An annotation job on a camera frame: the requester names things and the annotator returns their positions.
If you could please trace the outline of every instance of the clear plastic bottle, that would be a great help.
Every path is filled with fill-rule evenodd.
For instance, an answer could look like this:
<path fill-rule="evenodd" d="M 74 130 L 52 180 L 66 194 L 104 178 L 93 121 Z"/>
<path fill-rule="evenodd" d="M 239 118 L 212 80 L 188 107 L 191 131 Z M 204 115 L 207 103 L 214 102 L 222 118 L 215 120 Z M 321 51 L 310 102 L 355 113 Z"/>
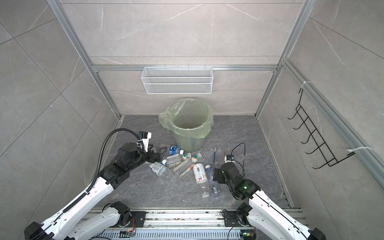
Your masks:
<path fill-rule="evenodd" d="M 211 194 L 213 195 L 213 197 L 218 197 L 220 196 L 220 184 L 213 181 L 213 177 L 214 177 L 214 172 L 213 172 L 213 168 L 211 167 L 211 165 L 206 165 L 205 166 L 205 172 L 207 174 L 207 179 L 208 179 L 208 185 L 209 185 L 209 189 L 211 191 Z"/>
<path fill-rule="evenodd" d="M 193 168 L 194 164 L 197 163 L 198 160 L 202 159 L 202 157 L 203 156 L 201 153 L 196 153 L 196 155 L 192 158 L 187 158 L 186 160 L 182 161 L 177 167 L 173 169 L 173 172 L 179 177 L 184 176 Z"/>
<path fill-rule="evenodd" d="M 167 168 L 166 166 L 162 165 L 159 162 L 151 163 L 149 166 L 149 169 L 151 169 L 157 176 L 163 177 L 167 180 L 172 178 L 174 176 L 173 171 Z"/>
<path fill-rule="evenodd" d="M 187 158 L 191 158 L 191 153 L 187 152 L 183 155 L 181 154 L 175 154 L 166 157 L 161 163 L 168 167 L 168 168 L 174 168 L 177 165 L 179 165 L 183 160 L 186 160 Z"/>
<path fill-rule="evenodd" d="M 220 168 L 224 164 L 224 150 L 222 146 L 215 147 L 214 167 Z"/>
<path fill-rule="evenodd" d="M 197 163 L 193 167 L 196 183 L 199 185 L 199 190 L 203 198 L 209 197 L 209 184 L 207 174 L 205 173 L 204 165 Z"/>
<path fill-rule="evenodd" d="M 175 154 L 183 154 L 184 153 L 184 150 L 181 150 L 178 146 L 176 145 L 172 145 L 170 148 L 169 148 L 169 154 L 170 155 L 175 155 Z"/>

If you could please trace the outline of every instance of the marble floor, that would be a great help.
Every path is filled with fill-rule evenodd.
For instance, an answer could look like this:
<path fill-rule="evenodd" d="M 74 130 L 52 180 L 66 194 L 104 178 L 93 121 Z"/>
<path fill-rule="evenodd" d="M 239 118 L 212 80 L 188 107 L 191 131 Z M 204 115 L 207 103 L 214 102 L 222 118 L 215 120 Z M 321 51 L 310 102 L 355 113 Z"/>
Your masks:
<path fill-rule="evenodd" d="M 200 150 L 204 165 L 213 161 L 214 149 L 222 146 L 226 153 L 241 142 L 247 146 L 245 177 L 258 184 L 281 208 L 287 208 L 287 201 L 278 181 L 276 171 L 254 116 L 214 116 L 214 127 L 205 139 Z M 164 129 L 154 115 L 127 115 L 121 127 L 135 132 L 152 132 L 150 143 L 174 144 L 172 133 Z M 127 132 L 119 132 L 108 155 L 111 160 L 117 149 L 125 142 L 135 141 Z M 234 152 L 242 160 L 243 148 Z M 226 185 L 222 185 L 222 195 L 218 198 L 203 199 L 190 172 L 181 179 L 169 182 L 152 173 L 146 164 L 133 170 L 129 179 L 99 202 L 104 206 L 109 202 L 121 201 L 130 208 L 236 208 L 241 204 L 233 198 Z"/>

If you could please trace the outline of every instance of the aluminum frame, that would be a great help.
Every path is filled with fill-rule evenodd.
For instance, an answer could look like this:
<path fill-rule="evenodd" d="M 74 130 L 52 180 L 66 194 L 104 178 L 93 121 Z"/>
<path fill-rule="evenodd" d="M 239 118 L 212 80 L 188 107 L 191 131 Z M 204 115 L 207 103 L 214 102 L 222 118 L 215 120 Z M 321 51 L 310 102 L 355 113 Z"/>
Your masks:
<path fill-rule="evenodd" d="M 55 13 L 57 19 L 59 20 L 61 26 L 63 27 L 65 33 L 67 34 L 68 38 L 70 39 L 72 45 L 76 49 L 78 55 L 80 56 L 81 60 L 83 61 L 85 67 L 91 74 L 91 77 L 95 81 L 97 87 L 100 89 L 101 94 L 103 94 L 105 100 L 107 101 L 109 107 L 111 108 L 113 114 L 116 118 L 119 118 L 121 116 L 118 108 L 116 107 L 114 101 L 112 100 L 111 95 L 109 94 L 107 88 L 104 86 L 103 81 L 101 80 L 100 76 L 93 70 L 91 59 L 89 58 L 89 55 L 87 54 L 84 46 L 81 44 L 79 37 L 77 36 L 76 32 L 73 29 L 73 26 L 71 22 L 69 21 L 67 15 L 64 12 L 63 7 L 61 6 L 61 3 L 58 0 L 47 0 L 49 6 L 51 7 L 52 11 Z"/>
<path fill-rule="evenodd" d="M 197 65 L 197 64 L 183 64 L 183 65 L 146 65 L 146 64 L 133 64 L 133 65 L 93 65 L 94 71 L 143 71 L 146 67 L 210 67 L 214 71 L 276 71 L 277 65 L 272 64 L 254 64 L 254 65 Z"/>
<path fill-rule="evenodd" d="M 288 72 L 302 84 L 308 79 L 302 72 L 288 59 L 285 58 L 283 66 Z M 360 135 L 348 124 L 348 122 L 339 114 L 339 112 L 327 101 L 327 99 L 313 86 L 312 83 L 306 83 L 302 87 L 311 100 L 316 104 L 320 111 L 325 115 L 328 121 L 348 143 L 350 148 L 368 146 Z M 355 154 L 368 168 L 371 174 L 376 178 L 381 187 L 384 188 L 384 163 L 382 159 L 372 149 L 359 149 Z"/>
<path fill-rule="evenodd" d="M 139 229 L 229 229 L 221 214 L 223 209 L 131 209 L 132 212 L 147 212 L 144 227 Z M 288 215 L 306 224 L 301 209 L 283 209 Z M 90 210 L 79 222 L 97 216 L 99 208 Z M 235 229 L 253 229 L 254 227 L 236 227 Z"/>
<path fill-rule="evenodd" d="M 281 72 L 281 65 L 284 61 L 284 58 L 287 58 L 289 56 L 289 54 L 291 53 L 291 51 L 292 51 L 293 47 L 295 46 L 295 43 L 296 43 L 297 39 L 299 38 L 299 35 L 300 35 L 301 31 L 303 30 L 303 27 L 304 27 L 304 25 L 305 25 L 305 23 L 306 23 L 306 21 L 307 21 L 307 19 L 308 19 L 308 17 L 309 17 L 309 15 L 310 15 L 316 2 L 317 2 L 317 0 L 306 0 L 303 3 L 303 7 L 301 8 L 301 11 L 299 13 L 299 16 L 297 17 L 296 23 L 293 26 L 291 35 L 289 36 L 288 41 L 284 47 L 284 50 L 280 56 L 279 62 L 277 64 L 277 71 L 272 75 L 272 77 L 268 83 L 268 86 L 267 86 L 266 90 L 264 91 L 263 97 L 260 100 L 260 104 L 257 107 L 257 110 L 255 112 L 256 118 L 259 118 L 261 112 L 263 111 L 265 104 L 266 104 L 269 96 L 271 95 L 272 89 L 275 86 L 277 79 L 279 78 L 279 75 Z"/>

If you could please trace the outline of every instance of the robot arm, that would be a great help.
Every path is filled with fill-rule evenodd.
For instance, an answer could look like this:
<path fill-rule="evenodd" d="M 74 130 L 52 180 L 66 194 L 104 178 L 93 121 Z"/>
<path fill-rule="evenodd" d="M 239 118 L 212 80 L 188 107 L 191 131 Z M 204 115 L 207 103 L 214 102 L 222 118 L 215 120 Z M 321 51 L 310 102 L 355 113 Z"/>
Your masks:
<path fill-rule="evenodd" d="M 42 224 L 33 222 L 24 230 L 26 240 L 79 240 L 89 239 L 99 232 L 116 224 L 124 227 L 130 220 L 130 209 L 116 202 L 105 211 L 88 221 L 76 225 L 101 199 L 116 189 L 129 177 L 129 172 L 145 162 L 160 162 L 161 155 L 154 152 L 149 144 L 150 132 L 139 132 L 136 135 L 128 129 L 115 129 L 105 139 L 100 151 L 98 169 L 101 157 L 109 138 L 117 131 L 127 131 L 136 136 L 138 143 L 128 142 L 119 148 L 117 155 L 98 172 L 96 170 L 93 182 L 74 200 Z"/>
<path fill-rule="evenodd" d="M 261 188 L 240 175 L 233 162 L 224 163 L 214 170 L 214 181 L 227 184 L 234 198 L 244 200 L 237 209 L 237 218 L 242 225 L 260 229 L 273 240 L 326 240 L 315 228 L 296 221 L 276 205 Z"/>

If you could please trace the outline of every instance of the wire basket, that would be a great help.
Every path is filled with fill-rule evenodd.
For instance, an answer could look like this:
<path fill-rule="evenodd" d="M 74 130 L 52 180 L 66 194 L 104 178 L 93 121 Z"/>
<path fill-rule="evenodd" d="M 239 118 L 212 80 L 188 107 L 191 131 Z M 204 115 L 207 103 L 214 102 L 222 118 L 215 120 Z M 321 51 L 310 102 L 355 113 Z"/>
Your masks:
<path fill-rule="evenodd" d="M 212 93 L 211 67 L 146 67 L 141 75 L 148 94 Z"/>

